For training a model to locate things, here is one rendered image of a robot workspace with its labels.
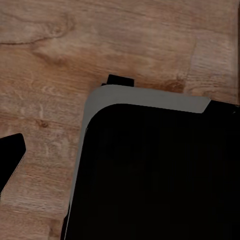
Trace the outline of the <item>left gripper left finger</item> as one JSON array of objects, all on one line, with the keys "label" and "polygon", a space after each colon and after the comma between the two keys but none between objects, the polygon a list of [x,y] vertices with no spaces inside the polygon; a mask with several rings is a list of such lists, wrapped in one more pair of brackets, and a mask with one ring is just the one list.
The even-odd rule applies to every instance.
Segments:
[{"label": "left gripper left finger", "polygon": [[0,193],[26,152],[21,133],[0,139]]}]

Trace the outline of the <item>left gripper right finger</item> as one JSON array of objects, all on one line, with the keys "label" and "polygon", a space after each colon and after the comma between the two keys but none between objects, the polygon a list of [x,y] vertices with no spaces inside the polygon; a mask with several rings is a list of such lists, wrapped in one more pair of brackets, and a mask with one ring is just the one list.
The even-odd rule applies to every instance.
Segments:
[{"label": "left gripper right finger", "polygon": [[228,133],[224,151],[240,173],[240,135]]}]

